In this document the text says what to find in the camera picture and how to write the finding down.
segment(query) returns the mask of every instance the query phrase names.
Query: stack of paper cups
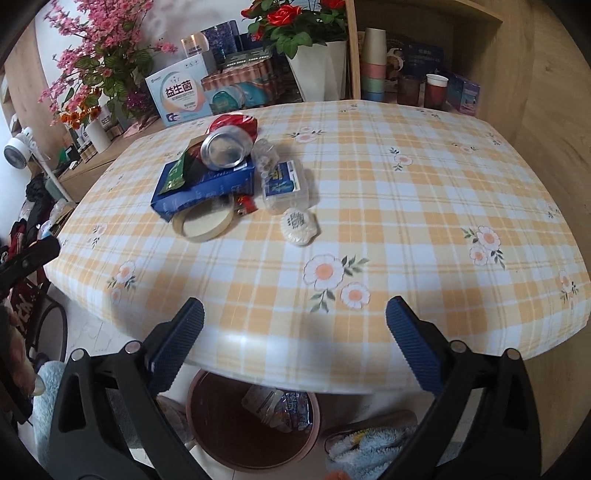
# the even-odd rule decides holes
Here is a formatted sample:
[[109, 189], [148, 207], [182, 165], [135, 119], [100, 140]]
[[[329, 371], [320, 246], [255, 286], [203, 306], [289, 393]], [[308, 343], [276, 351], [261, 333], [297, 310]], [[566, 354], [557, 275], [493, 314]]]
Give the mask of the stack of paper cups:
[[386, 79], [386, 31], [366, 28], [361, 54], [361, 98], [384, 101]]

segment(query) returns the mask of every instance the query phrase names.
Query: plastic container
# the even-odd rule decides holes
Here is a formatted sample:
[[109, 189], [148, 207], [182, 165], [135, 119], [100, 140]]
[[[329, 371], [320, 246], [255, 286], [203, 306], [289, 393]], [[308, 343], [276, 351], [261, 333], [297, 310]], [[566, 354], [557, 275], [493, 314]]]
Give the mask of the plastic container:
[[302, 460], [320, 434], [322, 415], [308, 393], [312, 426], [305, 432], [272, 429], [242, 406], [250, 384], [201, 370], [187, 396], [187, 419], [195, 439], [214, 460], [239, 472], [269, 473]]
[[307, 210], [310, 207], [308, 184], [298, 159], [278, 163], [262, 186], [265, 208], [272, 215], [281, 215], [288, 208]]
[[271, 175], [271, 172], [279, 163], [279, 154], [275, 145], [265, 138], [261, 138], [255, 142], [252, 147], [251, 158], [263, 180]]

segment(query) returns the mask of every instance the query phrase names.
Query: light blue towel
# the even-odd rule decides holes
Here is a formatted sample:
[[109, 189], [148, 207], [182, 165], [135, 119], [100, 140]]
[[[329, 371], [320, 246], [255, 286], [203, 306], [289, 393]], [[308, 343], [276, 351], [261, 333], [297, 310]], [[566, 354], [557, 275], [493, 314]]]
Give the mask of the light blue towel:
[[[402, 452], [417, 427], [361, 430], [347, 435], [329, 451], [327, 468], [344, 471], [352, 480], [377, 480]], [[451, 442], [439, 464], [457, 457], [462, 444]]]

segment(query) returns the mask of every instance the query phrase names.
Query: checkered tablecloth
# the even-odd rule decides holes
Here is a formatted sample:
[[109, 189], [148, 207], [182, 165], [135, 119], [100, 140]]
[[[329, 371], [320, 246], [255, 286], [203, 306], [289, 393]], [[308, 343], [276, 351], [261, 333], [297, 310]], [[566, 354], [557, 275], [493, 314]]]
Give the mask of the checkered tablecloth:
[[494, 355], [538, 355], [586, 324], [590, 281], [569, 227], [490, 125], [354, 101], [251, 114], [313, 179], [321, 232], [309, 246], [286, 243], [264, 210], [203, 244], [151, 210], [164, 164], [207, 118], [140, 139], [110, 166], [60, 233], [50, 280], [138, 339], [195, 296], [206, 326], [188, 361], [310, 391], [418, 388], [384, 319], [395, 295]]

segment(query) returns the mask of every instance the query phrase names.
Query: green snack packet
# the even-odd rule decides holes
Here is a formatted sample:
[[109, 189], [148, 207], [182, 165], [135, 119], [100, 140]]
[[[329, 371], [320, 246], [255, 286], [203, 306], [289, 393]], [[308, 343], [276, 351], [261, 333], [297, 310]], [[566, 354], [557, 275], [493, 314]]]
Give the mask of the green snack packet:
[[160, 195], [172, 190], [177, 190], [185, 184], [184, 169], [186, 168], [187, 162], [185, 161], [187, 152], [184, 152], [181, 157], [174, 164], [174, 167], [168, 172], [164, 187], [160, 190]]

